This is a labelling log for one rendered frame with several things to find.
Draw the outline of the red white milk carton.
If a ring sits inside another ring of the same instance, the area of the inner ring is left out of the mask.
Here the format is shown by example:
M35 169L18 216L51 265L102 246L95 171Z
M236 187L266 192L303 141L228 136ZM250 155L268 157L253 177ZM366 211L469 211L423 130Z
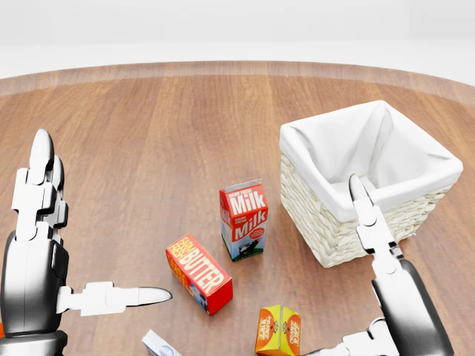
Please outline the red white milk carton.
M262 180L220 190L221 236L233 261L263 252L268 204Z

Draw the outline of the white blue printed box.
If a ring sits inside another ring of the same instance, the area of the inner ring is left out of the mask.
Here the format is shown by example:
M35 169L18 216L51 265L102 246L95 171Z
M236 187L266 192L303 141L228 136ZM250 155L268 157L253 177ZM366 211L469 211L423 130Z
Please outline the white blue printed box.
M151 329L143 336L142 342L153 356L182 356Z

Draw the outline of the white wicker basket with liner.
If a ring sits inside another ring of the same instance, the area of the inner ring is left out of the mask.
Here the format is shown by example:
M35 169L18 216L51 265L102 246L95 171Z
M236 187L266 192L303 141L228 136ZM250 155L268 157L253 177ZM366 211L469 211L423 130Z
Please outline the white wicker basket with liner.
M419 226L462 173L462 162L379 100L282 125L281 202L325 268L364 256L349 191L355 174L394 237Z

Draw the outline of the red orange butter box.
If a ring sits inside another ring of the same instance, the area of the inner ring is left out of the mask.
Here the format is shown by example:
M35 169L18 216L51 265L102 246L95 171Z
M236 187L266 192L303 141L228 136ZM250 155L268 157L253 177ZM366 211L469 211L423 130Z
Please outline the red orange butter box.
M192 236L187 234L166 249L174 276L208 315L233 298L232 278Z

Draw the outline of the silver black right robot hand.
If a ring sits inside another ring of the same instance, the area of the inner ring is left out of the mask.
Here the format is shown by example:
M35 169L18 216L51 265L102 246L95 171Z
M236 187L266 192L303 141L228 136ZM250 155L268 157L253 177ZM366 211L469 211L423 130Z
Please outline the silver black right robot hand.
M356 175L349 180L363 249L373 255L373 290L383 312L367 330L304 356L454 356L448 334L413 264L403 258L381 212Z

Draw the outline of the orange juice carton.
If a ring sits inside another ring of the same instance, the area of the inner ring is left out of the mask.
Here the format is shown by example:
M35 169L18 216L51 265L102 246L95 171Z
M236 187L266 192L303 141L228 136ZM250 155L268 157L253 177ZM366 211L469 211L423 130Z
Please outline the orange juice carton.
M257 356L299 356L301 316L278 304L260 310L255 344Z

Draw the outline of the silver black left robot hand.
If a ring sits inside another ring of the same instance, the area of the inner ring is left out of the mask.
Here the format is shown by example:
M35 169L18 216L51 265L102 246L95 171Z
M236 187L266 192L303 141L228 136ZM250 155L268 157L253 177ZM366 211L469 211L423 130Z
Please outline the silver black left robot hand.
M54 332L62 313L82 316L122 313L126 308L172 298L157 287L122 289L112 282L88 283L73 293L66 285L69 255L59 229L68 222L63 199L64 171L50 134L37 131L28 168L16 174L12 209L16 230L7 241L1 278L0 310L8 337Z

